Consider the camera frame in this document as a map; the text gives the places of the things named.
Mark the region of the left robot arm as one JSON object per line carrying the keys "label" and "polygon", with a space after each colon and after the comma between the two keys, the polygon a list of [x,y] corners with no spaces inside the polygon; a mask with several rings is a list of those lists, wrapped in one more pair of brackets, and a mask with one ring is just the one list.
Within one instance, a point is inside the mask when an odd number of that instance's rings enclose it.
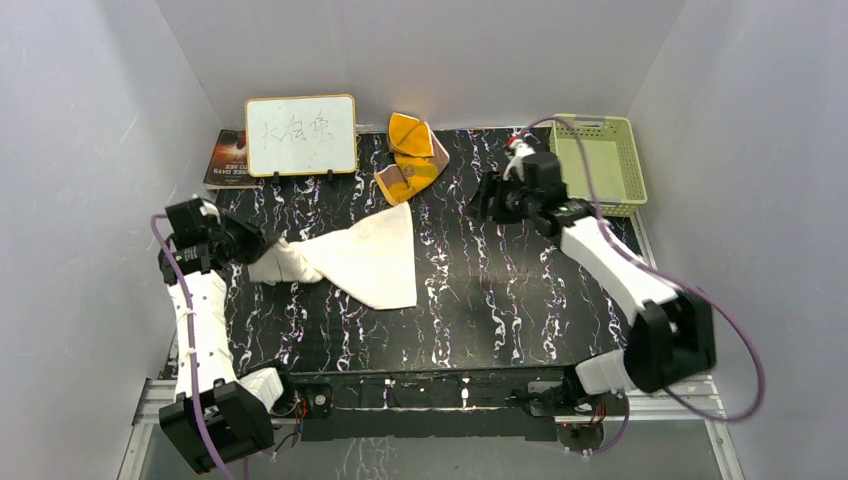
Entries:
{"label": "left robot arm", "polygon": [[176,320],[178,378],[159,425],[198,474],[222,469],[269,448],[272,414],[286,416],[299,400],[297,387],[275,364],[238,376],[229,348],[224,269],[256,262],[274,237],[203,198],[166,207],[169,237],[156,232],[158,261]]}

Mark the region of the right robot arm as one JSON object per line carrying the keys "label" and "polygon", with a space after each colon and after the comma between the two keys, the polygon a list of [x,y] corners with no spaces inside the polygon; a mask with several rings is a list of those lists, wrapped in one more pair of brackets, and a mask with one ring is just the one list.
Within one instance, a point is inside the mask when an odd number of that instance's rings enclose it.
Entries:
{"label": "right robot arm", "polygon": [[577,414],[590,413],[603,394],[638,389],[654,393],[716,364],[713,313],[704,300],[661,280],[616,237],[606,232],[588,201],[572,198],[560,179],[559,160],[514,142],[502,172],[485,173],[465,208],[468,217],[498,224],[530,221],[607,291],[626,315],[624,348],[565,368],[562,384],[530,392]]}

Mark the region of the white towel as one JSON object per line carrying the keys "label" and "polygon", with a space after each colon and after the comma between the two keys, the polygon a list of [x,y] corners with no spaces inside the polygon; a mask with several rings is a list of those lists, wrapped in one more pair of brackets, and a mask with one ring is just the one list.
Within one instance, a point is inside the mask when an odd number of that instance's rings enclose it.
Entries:
{"label": "white towel", "polygon": [[370,215],[347,229],[300,242],[278,240],[248,266],[253,283],[327,280],[374,310],[417,304],[410,205]]}

